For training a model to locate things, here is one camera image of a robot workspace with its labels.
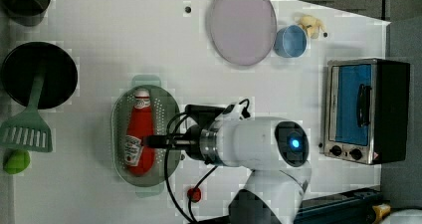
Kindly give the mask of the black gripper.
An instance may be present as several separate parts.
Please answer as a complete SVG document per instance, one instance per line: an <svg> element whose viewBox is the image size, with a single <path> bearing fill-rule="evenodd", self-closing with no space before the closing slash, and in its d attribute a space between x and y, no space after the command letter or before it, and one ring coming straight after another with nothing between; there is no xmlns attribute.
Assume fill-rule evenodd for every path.
<svg viewBox="0 0 422 224"><path fill-rule="evenodd" d="M223 108L187 105L184 115L195 122L185 133L149 135L143 139L143 145L150 148L169 148L184 150L189 157L200 161L219 161L216 134L211 126Z"/></svg>

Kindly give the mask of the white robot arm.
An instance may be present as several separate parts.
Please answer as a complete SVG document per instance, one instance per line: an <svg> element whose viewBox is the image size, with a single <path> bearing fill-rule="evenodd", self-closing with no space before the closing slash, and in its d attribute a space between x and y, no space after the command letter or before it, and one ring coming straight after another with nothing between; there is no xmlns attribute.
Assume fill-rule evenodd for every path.
<svg viewBox="0 0 422 224"><path fill-rule="evenodd" d="M228 206L230 224L294 224L312 175L307 134L292 120L252 117L248 107L248 100L225 108L188 105L184 114L194 124L186 132L149 135L144 145L250 169Z"/></svg>

